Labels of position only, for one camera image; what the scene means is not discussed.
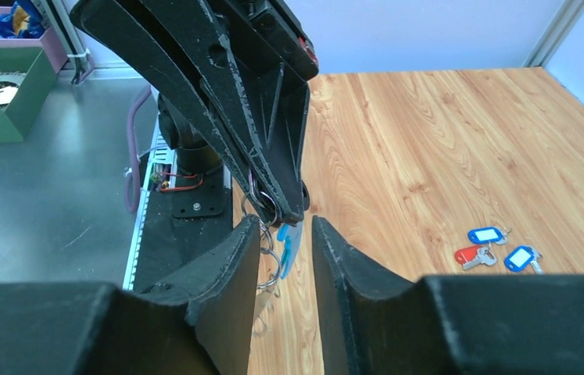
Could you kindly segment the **large keyring with small rings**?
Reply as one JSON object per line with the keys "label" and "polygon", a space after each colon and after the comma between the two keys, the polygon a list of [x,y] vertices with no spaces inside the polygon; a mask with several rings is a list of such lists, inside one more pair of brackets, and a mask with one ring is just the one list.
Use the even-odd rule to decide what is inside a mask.
{"label": "large keyring with small rings", "polygon": [[241,199],[243,216],[248,213],[245,207],[247,200],[250,200],[262,212],[267,211],[272,215],[270,219],[259,218],[260,240],[264,242],[260,253],[270,256],[275,265],[268,280],[256,286],[252,336],[261,338],[269,331],[263,313],[271,307],[271,300],[280,296],[278,284],[289,275],[299,253],[303,237],[303,221],[286,223],[281,218],[281,212],[275,200],[259,187],[254,172],[249,172],[249,190]]}

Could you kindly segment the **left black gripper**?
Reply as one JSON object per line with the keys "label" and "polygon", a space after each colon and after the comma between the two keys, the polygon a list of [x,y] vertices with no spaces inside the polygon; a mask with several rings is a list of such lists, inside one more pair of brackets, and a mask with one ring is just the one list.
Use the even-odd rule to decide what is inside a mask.
{"label": "left black gripper", "polygon": [[319,62],[284,1],[79,1],[70,19],[199,132],[261,216],[303,220],[308,80]]}

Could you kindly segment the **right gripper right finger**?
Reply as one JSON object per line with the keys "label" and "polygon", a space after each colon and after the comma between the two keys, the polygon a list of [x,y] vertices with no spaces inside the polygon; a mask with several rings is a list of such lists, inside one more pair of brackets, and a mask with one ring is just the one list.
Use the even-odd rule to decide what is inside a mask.
{"label": "right gripper right finger", "polygon": [[327,374],[584,374],[584,274],[410,281],[312,220]]}

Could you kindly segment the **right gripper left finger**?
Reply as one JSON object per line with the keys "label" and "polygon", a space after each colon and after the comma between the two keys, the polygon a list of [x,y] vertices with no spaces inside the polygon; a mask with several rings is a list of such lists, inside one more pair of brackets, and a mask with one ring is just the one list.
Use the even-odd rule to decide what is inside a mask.
{"label": "right gripper left finger", "polygon": [[0,283],[0,374],[245,374],[259,264],[250,215],[142,293]]}

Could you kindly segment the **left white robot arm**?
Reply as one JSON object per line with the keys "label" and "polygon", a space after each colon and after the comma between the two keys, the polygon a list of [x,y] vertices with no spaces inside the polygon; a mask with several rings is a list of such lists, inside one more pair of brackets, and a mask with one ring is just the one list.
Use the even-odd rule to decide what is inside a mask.
{"label": "left white robot arm", "polygon": [[70,20],[158,91],[171,148],[211,148],[264,219],[303,220],[319,63],[286,2],[79,1]]}

